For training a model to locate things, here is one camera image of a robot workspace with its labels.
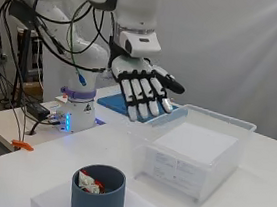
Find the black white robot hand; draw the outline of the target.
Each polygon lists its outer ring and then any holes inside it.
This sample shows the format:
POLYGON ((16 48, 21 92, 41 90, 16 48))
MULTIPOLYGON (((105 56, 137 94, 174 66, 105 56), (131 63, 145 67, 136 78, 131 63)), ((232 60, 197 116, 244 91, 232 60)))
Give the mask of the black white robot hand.
POLYGON ((168 90, 175 94, 185 92, 183 85, 173 75, 147 59, 130 58, 121 55, 112 60, 111 71, 119 83, 127 113, 131 121, 149 116, 158 117, 160 109, 170 114, 173 105, 168 90))

